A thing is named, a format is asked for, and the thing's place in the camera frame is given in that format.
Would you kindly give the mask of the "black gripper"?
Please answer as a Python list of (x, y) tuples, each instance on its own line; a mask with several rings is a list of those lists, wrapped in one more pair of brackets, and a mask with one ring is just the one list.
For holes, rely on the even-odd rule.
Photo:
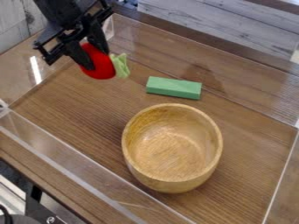
[(102, 24), (113, 14), (106, 0), (33, 0), (46, 18), (46, 26), (33, 41), (32, 48), (41, 53), (48, 65), (65, 55), (88, 70), (94, 69), (92, 59), (80, 46), (88, 42), (109, 54)]

